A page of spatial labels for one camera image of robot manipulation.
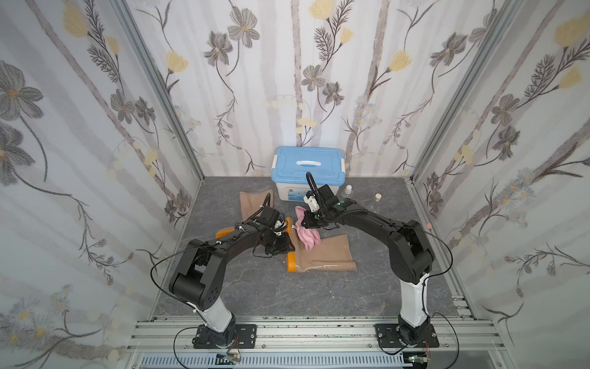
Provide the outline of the pink cleaning cloth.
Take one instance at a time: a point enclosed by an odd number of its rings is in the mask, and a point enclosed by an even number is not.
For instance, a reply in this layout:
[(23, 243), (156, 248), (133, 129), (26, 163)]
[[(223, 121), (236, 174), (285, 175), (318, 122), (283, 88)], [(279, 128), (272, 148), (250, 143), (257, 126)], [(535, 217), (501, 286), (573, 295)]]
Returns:
[(311, 251), (316, 245), (321, 243), (321, 237), (316, 229), (308, 229), (303, 226), (305, 215), (305, 208), (297, 206), (295, 208), (297, 222), (296, 230), (301, 243), (304, 245), (306, 251)]

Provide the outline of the tan rubber boot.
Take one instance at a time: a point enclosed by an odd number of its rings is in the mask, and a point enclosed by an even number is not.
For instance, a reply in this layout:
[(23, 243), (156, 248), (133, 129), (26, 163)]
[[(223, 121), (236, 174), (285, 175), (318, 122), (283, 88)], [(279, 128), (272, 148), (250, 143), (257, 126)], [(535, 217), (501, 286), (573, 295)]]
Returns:
[(226, 228), (216, 233), (216, 243), (222, 241), (243, 238), (246, 235), (256, 234), (260, 231), (272, 230), (273, 226), (260, 224), (258, 218), (265, 209), (271, 208), (274, 202), (274, 195), (271, 189), (260, 193), (240, 192), (242, 223), (237, 228)]
[(292, 218), (287, 219), (291, 243), (294, 251), (287, 254), (288, 272), (329, 271), (350, 272), (356, 270), (356, 263), (350, 253), (349, 240), (346, 235), (323, 238), (321, 243), (310, 251), (298, 238)]

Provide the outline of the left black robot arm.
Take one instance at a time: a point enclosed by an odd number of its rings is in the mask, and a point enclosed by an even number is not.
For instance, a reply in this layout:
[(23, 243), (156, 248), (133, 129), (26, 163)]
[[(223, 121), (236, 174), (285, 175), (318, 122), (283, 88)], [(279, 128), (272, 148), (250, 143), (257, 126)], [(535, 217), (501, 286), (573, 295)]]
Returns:
[(168, 286), (153, 284), (162, 294), (188, 306), (202, 323), (192, 344), (201, 348), (230, 348), (238, 344), (240, 329), (232, 313), (221, 299), (227, 267), (240, 254), (264, 248), (261, 258), (287, 254), (294, 250), (290, 239), (291, 219), (274, 224), (249, 220), (226, 230), (226, 234), (210, 241), (193, 239), (184, 250), (166, 258), (179, 257)]

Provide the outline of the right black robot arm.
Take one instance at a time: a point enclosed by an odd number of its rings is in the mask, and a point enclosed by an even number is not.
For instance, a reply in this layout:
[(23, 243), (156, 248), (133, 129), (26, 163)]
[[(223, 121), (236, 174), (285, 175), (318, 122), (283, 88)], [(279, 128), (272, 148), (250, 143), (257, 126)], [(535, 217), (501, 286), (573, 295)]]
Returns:
[(439, 347), (431, 315), (427, 310), (427, 289), (433, 276), (435, 253), (425, 231), (417, 221), (398, 221), (380, 215), (374, 199), (365, 204), (350, 197), (337, 197), (329, 186), (315, 184), (304, 195), (308, 209), (302, 225), (306, 229), (345, 225), (383, 243), (389, 252), (390, 267), (399, 279), (401, 308), (392, 333), (378, 327), (381, 344), (390, 347), (391, 338), (402, 347)]

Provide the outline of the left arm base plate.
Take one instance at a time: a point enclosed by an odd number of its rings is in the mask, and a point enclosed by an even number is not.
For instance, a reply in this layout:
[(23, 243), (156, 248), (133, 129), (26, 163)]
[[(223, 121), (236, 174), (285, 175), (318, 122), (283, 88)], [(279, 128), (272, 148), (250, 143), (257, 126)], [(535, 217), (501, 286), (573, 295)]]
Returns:
[(195, 349), (254, 349), (258, 333), (256, 324), (230, 324), (224, 332), (200, 325), (192, 340)]

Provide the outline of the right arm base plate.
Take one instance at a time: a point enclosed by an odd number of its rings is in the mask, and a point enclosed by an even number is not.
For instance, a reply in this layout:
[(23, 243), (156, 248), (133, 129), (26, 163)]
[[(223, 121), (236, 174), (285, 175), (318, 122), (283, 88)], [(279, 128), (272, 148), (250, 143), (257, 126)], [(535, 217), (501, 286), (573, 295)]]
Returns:
[(379, 346), (389, 348), (437, 348), (439, 340), (434, 327), (426, 321), (419, 327), (402, 324), (375, 324)]

